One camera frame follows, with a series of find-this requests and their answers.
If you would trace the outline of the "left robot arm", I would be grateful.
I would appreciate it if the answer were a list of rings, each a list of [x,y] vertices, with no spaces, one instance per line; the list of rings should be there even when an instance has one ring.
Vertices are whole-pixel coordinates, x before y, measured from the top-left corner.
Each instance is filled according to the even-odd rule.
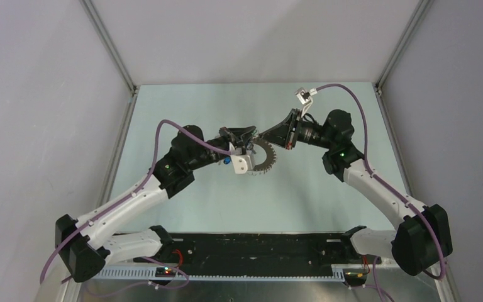
[[[253,170],[250,148],[258,139],[256,126],[222,127],[218,135],[205,141],[196,125],[180,126],[162,120],[155,139],[160,138],[164,125],[177,129],[169,151],[158,156],[154,148],[153,161],[147,173],[132,187],[108,203],[73,218],[68,214],[55,222],[55,250],[51,260],[60,257],[69,275],[64,282],[83,283],[92,279],[105,266],[134,258],[154,257],[166,262],[173,256],[174,246],[162,226],[151,226],[140,232],[118,235],[124,224],[154,206],[169,200],[194,181],[194,171],[229,158],[237,174]]]

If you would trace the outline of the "metal key ring disc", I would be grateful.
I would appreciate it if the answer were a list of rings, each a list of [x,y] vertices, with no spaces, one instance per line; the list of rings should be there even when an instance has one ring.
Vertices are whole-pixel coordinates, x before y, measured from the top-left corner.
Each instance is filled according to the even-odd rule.
[[[276,151],[272,144],[263,138],[249,139],[245,148],[247,153],[252,156],[248,172],[253,176],[268,173],[277,161]]]

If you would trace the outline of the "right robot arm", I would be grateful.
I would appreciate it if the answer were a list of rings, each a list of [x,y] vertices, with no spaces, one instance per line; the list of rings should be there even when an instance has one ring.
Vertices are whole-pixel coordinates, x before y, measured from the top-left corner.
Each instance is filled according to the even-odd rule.
[[[453,252],[447,212],[438,204],[427,206],[383,180],[353,144],[353,133],[352,117],[346,111],[331,111],[319,125],[306,121],[294,109],[259,137],[286,150],[297,143],[326,149],[322,156],[325,171],[361,193],[390,221],[393,231],[366,226],[347,231],[340,245],[345,261],[355,263],[364,255],[381,256],[394,260],[411,276],[442,263]]]

